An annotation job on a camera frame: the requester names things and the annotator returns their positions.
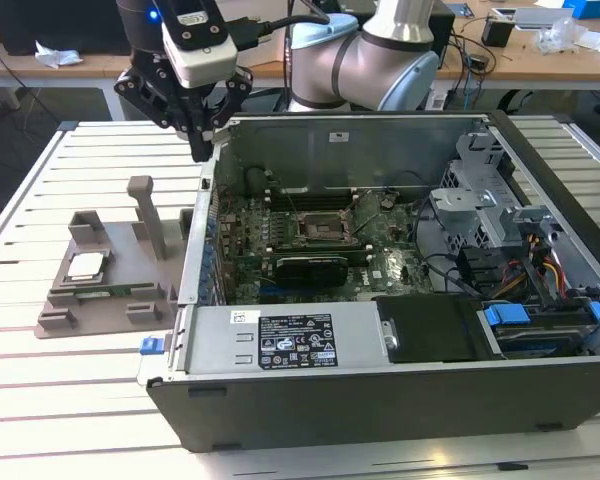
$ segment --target white table surface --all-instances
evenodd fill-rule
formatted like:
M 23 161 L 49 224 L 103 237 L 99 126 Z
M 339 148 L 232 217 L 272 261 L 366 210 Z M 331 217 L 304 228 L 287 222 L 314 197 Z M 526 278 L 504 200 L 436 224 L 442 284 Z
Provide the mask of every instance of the white table surface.
M 150 174 L 160 215 L 177 218 L 195 203 L 199 171 L 170 131 L 148 122 L 83 123 L 56 134 L 3 212 L 0 479 L 600 479 L 600 416 L 551 434 L 193 455 L 136 382 L 145 333 L 36 339 L 74 210 L 96 208 L 105 222 L 133 220 L 127 180 Z M 530 470 L 498 472 L 495 463 L 507 461 Z

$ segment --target power supply label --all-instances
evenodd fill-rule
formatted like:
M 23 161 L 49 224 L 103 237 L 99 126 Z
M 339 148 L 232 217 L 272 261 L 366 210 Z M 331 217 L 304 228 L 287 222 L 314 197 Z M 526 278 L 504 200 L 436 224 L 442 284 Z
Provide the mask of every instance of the power supply label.
M 338 366 L 328 313 L 260 317 L 258 324 L 258 364 L 263 370 Z

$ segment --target white label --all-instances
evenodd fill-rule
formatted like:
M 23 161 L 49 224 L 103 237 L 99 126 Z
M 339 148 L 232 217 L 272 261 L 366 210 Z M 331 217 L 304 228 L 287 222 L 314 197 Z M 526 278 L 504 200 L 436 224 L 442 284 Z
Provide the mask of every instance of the white label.
M 110 297 L 111 294 L 109 292 L 91 292 L 91 293 L 78 293 L 76 294 L 76 298 L 80 300 L 84 300 L 86 298 L 103 298 Z
M 229 323 L 258 323 L 260 310 L 231 310 Z
M 331 132 L 329 134 L 330 143 L 344 143 L 349 141 L 349 132 Z
M 209 16 L 205 11 L 185 13 L 184 15 L 178 15 L 178 21 L 182 25 L 190 27 L 191 25 L 200 25 L 201 23 L 207 23 L 209 21 Z

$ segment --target motherboard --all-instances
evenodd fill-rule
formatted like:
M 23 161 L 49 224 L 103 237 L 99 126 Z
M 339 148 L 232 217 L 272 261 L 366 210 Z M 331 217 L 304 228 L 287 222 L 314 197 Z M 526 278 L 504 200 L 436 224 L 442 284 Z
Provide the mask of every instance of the motherboard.
M 433 291 L 397 192 L 231 198 L 220 207 L 228 304 L 369 301 Z

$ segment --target yellow cable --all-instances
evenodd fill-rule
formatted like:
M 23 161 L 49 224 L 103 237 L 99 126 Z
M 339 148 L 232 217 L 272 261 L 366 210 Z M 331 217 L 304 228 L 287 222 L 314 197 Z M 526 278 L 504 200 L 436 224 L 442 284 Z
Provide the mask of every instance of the yellow cable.
M 560 295 L 560 277 L 558 276 L 558 270 L 556 270 L 556 267 L 554 267 L 550 263 L 543 263 L 542 265 L 544 265 L 545 268 L 548 268 L 553 272 L 553 275 L 556 279 L 556 290 L 558 292 L 558 295 Z
M 513 282 L 508 284 L 506 287 L 504 287 L 503 289 L 496 292 L 496 294 L 493 296 L 493 298 L 498 298 L 500 295 L 507 293 L 509 290 L 511 290 L 514 287 L 516 287 L 517 285 L 519 285 L 525 278 L 527 278 L 527 274 L 523 273 L 522 275 L 517 277 Z

